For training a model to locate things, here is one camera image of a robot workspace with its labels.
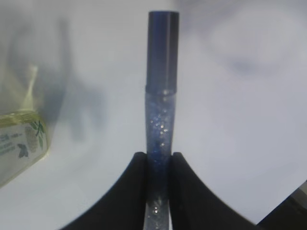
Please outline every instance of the green leaf graphic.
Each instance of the green leaf graphic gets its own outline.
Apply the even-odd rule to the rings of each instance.
[[[31,127],[32,127],[33,129],[37,130],[36,124],[34,124],[33,122],[31,122],[30,125],[31,125]]]
[[[44,127],[40,124],[40,130],[45,133]]]
[[[43,139],[38,136],[40,148],[43,149]]]

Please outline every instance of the clear plastic tube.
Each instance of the clear plastic tube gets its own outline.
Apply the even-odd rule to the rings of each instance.
[[[167,170],[171,156],[176,96],[146,94],[146,138],[149,168],[146,230],[167,230]]]

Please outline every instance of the bottle label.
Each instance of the bottle label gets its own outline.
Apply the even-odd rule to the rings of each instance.
[[[39,160],[47,151],[40,120],[0,128],[0,186]]]

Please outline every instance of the white surface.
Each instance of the white surface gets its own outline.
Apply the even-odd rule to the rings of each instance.
[[[306,179],[304,1],[0,2],[34,28],[20,52],[48,69],[37,90],[52,135],[49,155],[0,189],[1,228],[63,227],[145,150],[147,12],[155,9],[181,12],[174,151],[254,223]],[[69,25],[71,69],[60,59],[59,18]]]

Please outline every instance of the yellow bottle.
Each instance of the yellow bottle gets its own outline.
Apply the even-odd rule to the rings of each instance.
[[[47,152],[45,123],[33,111],[0,115],[0,187]]]

